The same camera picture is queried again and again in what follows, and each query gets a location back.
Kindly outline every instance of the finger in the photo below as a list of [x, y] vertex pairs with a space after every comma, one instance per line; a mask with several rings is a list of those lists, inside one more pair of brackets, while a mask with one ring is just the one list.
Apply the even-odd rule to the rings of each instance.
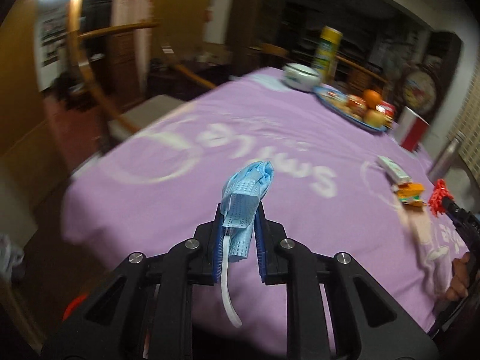
[[470, 261], [470, 252], [465, 252], [460, 261], [462, 261], [464, 264], [468, 263]]
[[460, 297], [452, 287], [448, 287], [448, 290], [445, 292], [445, 297], [451, 302], [456, 302], [460, 300]]
[[466, 298], [469, 295], [467, 288], [460, 281], [458, 276], [453, 277], [452, 282], [450, 283], [450, 287], [452, 287], [461, 298]]
[[470, 284], [470, 278], [467, 271], [467, 266], [461, 260], [455, 259], [453, 261], [453, 270], [455, 272], [455, 276], [459, 278], [466, 288], [468, 288]]

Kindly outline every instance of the blue plate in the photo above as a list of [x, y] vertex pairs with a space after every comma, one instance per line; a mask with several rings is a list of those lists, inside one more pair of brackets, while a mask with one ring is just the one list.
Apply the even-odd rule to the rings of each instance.
[[348, 120], [349, 122], [357, 125], [358, 127], [362, 128], [366, 131], [369, 131], [369, 132], [380, 133], [380, 132], [387, 131], [386, 126], [381, 126], [380, 128], [372, 127], [372, 126], [370, 126], [366, 123], [363, 123], [361, 120], [355, 119], [353, 116], [351, 116], [349, 114], [346, 114], [342, 110], [338, 109], [337, 107], [335, 107], [332, 103], [330, 103], [327, 100], [327, 97], [326, 97], [327, 92], [335, 92], [339, 95], [339, 97], [344, 97], [344, 98], [347, 97], [342, 92], [340, 92], [336, 89], [333, 89], [331, 87], [317, 86], [313, 89], [313, 93], [315, 93], [315, 95], [318, 97], [318, 99], [320, 100], [320, 103], [322, 103], [325, 107], [332, 110], [333, 112], [339, 114], [340, 116], [342, 116], [344, 119]]

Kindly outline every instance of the mask ear loop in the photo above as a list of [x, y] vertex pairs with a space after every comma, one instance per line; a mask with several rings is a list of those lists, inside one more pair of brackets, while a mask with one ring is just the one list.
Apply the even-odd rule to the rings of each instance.
[[223, 250], [222, 250], [222, 274], [220, 277], [220, 285], [222, 287], [222, 302], [225, 308], [226, 315], [234, 327], [241, 327], [242, 321], [240, 320], [237, 312], [232, 306], [230, 300], [229, 288], [227, 286], [227, 274], [229, 270], [229, 249], [230, 249], [230, 235], [223, 237]]

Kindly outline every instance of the beige patterned curtain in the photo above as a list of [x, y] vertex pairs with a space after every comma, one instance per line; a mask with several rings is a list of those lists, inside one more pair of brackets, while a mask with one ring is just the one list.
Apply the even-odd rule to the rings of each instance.
[[457, 131], [465, 134], [460, 157], [465, 161], [477, 183], [480, 184], [480, 54], [466, 99], [448, 133], [452, 139]]
[[[113, 0], [112, 26], [151, 21], [154, 0]], [[141, 88], [145, 88], [148, 63], [150, 61], [150, 37], [152, 30], [135, 31], [135, 58]]]

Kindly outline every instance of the red and white box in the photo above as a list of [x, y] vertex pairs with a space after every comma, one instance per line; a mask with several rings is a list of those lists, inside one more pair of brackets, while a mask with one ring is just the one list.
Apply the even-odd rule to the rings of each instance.
[[397, 143], [409, 152], [417, 149], [417, 146], [426, 132], [429, 124], [410, 108], [405, 107], [398, 120], [397, 128], [393, 137]]

